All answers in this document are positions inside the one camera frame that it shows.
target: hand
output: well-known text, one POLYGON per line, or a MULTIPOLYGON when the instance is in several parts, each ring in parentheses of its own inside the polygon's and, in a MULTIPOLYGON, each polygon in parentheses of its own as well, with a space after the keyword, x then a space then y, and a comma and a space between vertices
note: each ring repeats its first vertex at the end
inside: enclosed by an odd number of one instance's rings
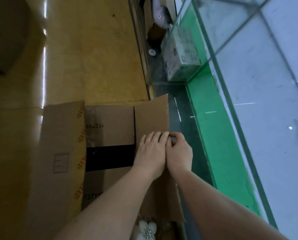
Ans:
POLYGON ((191 171, 192 148, 185 140, 182 133, 172 132, 166 145, 167 167, 173 178, 179 173, 191 171), (171 137, 176 137, 176 141, 171 141, 171 137))
POLYGON ((166 165, 166 143, 169 132, 164 132, 161 137, 160 135, 161 132, 151 132, 147 138, 146 135, 141 138, 132 167, 148 173, 152 180, 160 177, 166 165))

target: small box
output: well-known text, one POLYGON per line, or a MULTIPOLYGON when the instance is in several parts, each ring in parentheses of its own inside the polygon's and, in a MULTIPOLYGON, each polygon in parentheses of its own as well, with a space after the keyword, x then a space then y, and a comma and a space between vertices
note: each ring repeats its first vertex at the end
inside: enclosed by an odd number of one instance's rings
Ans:
POLYGON ((176 26, 166 43, 168 36, 167 32, 161 43, 168 81, 186 81, 201 66, 191 31, 189 28, 176 26))

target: right hand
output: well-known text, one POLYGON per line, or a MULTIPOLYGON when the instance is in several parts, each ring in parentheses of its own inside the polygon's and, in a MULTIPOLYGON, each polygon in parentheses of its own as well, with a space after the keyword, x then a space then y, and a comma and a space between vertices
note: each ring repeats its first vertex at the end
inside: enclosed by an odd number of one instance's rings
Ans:
POLYGON ((169 134, 166 144, 167 167, 172 177, 177 177, 185 171, 191 171, 192 148, 185 140, 182 133, 172 132, 169 134))

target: floor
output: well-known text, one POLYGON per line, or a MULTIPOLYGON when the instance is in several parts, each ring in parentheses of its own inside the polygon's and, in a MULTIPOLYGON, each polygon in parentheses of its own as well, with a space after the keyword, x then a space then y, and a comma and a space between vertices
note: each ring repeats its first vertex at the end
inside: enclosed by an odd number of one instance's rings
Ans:
POLYGON ((0 75, 0 239, 22 227, 43 106, 148 99, 128 0, 27 3, 26 47, 0 75))

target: glass display case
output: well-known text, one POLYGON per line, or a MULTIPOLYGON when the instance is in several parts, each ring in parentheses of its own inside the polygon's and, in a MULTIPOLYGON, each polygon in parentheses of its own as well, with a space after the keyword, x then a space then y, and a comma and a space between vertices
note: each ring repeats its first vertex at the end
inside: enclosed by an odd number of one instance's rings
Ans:
MULTIPOLYGON (((263 14, 270 1, 184 0, 149 58, 147 83, 155 97, 169 94, 170 130, 192 146, 192 170, 291 238, 298 237, 298 80, 263 14), (201 66, 168 81, 163 54, 181 28, 190 30, 201 66)), ((197 239, 186 218, 188 239, 197 239)))

